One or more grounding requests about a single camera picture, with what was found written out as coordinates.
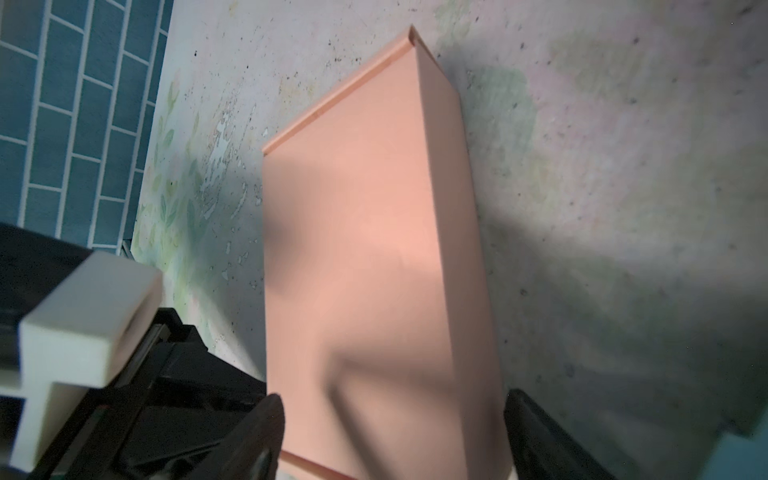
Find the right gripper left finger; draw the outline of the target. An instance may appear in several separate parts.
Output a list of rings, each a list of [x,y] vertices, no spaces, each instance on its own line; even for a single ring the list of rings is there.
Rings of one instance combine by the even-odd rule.
[[[283,402],[270,394],[185,478],[274,480],[284,432]]]

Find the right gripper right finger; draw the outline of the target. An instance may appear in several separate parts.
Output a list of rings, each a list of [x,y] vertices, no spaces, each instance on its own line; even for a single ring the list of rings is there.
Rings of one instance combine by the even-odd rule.
[[[508,392],[504,421],[519,479],[616,479],[523,390]]]

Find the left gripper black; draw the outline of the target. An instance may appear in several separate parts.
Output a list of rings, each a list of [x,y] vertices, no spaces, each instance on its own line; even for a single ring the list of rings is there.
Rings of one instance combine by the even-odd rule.
[[[160,308],[122,372],[87,391],[29,476],[181,478],[266,394],[265,382],[210,353],[195,326]]]

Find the pink cardboard box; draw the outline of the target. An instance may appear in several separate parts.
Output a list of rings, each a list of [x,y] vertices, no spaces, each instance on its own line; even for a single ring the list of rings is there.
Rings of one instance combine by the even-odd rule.
[[[506,479],[460,99],[409,28],[263,149],[268,389],[298,479]]]

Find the light blue cardboard box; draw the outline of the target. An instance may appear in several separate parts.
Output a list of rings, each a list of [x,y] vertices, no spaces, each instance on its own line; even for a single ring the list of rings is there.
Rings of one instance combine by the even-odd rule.
[[[767,412],[747,437],[724,434],[699,479],[764,480],[767,478]]]

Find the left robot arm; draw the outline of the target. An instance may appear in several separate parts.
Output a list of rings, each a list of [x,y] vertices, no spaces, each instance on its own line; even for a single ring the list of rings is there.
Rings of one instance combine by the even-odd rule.
[[[161,272],[1,228],[5,479],[272,479],[265,384],[161,304]]]

